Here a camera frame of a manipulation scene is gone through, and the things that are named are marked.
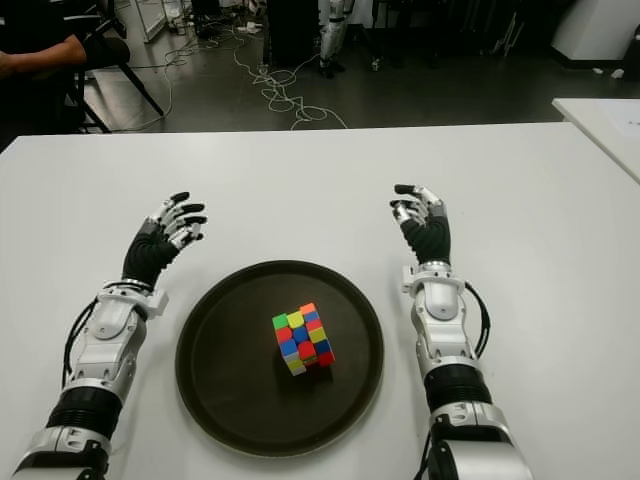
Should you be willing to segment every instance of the person's arm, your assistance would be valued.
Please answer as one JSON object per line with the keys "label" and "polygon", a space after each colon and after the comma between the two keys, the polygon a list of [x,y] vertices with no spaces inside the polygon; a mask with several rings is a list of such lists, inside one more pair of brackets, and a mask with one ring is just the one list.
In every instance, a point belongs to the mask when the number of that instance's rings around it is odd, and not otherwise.
{"label": "person's arm", "polygon": [[13,55],[0,52],[0,75],[33,73],[56,67],[82,65],[86,61],[87,55],[80,40],[71,35],[65,41],[39,52]]}

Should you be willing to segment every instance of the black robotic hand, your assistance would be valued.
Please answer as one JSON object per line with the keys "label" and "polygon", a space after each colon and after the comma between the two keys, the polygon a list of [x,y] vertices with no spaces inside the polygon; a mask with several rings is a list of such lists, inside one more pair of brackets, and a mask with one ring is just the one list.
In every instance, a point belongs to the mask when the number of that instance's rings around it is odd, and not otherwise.
{"label": "black robotic hand", "polygon": [[450,264],[451,232],[442,200],[425,187],[396,185],[395,192],[417,200],[393,200],[393,216],[420,264],[441,261]]}
{"label": "black robotic hand", "polygon": [[202,212],[204,205],[185,204],[188,198],[188,192],[177,193],[145,219],[127,251],[123,280],[155,288],[160,272],[183,248],[203,237],[200,227],[207,218],[193,214]]}

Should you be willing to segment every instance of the robotic hand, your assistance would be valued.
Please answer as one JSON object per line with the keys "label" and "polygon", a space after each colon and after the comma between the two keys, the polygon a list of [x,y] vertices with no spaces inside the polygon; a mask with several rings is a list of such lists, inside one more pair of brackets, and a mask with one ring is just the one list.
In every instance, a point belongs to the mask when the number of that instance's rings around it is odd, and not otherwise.
{"label": "robotic hand", "polygon": [[[106,284],[74,323],[65,346],[62,393],[23,456],[14,479],[103,479],[111,436],[133,382],[146,322],[168,301],[155,285],[162,270],[200,240],[206,217],[188,193],[163,202],[147,217],[127,252],[122,279]],[[78,335],[84,347],[71,367]]]}
{"label": "robotic hand", "polygon": [[[425,187],[396,185],[412,200],[391,202],[393,215],[419,266],[405,267],[403,291],[414,298],[412,323],[416,351],[431,411],[419,479],[531,480],[533,476],[511,435],[502,411],[484,383],[478,356],[488,334],[488,314],[479,300],[483,334],[475,349],[464,330],[461,297],[472,287],[451,269],[451,234],[445,205]],[[429,439],[432,448],[427,456]]]}

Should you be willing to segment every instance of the gray floor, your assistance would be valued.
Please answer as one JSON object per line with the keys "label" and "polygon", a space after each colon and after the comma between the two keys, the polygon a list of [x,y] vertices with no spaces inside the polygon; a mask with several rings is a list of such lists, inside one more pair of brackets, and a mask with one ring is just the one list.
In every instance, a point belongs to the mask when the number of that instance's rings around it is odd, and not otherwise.
{"label": "gray floor", "polygon": [[[164,31],[145,45],[133,10],[123,8],[120,15],[129,27],[132,66],[164,64],[166,52],[189,41],[189,37]],[[235,39],[227,40],[218,48],[184,57],[183,66],[170,67],[172,111],[144,131],[289,129],[295,114],[269,111],[260,93],[264,86],[253,85],[253,78],[234,63],[233,48],[238,44]],[[253,39],[237,54],[255,71],[261,52],[261,41]],[[373,72],[364,44],[351,41],[341,61],[347,71],[333,80],[321,78],[314,67],[302,69],[287,93],[304,96],[306,105],[334,110],[350,128],[559,121],[560,114],[551,106],[554,97],[640,98],[640,84],[592,71],[566,70],[540,56],[447,58],[432,70],[417,53],[409,52],[404,68],[385,64]],[[136,69],[136,73],[167,108],[169,89],[163,69]],[[136,128],[157,117],[117,70],[96,72],[87,88],[87,100],[113,129]],[[305,128],[340,128],[340,124],[330,117],[298,125],[298,129]]]}

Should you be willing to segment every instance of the colorful cube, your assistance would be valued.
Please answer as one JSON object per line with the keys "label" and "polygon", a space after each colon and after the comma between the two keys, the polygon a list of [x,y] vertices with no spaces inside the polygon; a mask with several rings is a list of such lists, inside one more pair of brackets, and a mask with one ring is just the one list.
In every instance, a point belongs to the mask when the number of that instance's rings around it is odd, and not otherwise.
{"label": "colorful cube", "polygon": [[318,364],[328,367],[335,362],[318,310],[313,303],[297,312],[273,317],[280,353],[292,375],[300,375],[307,367]]}

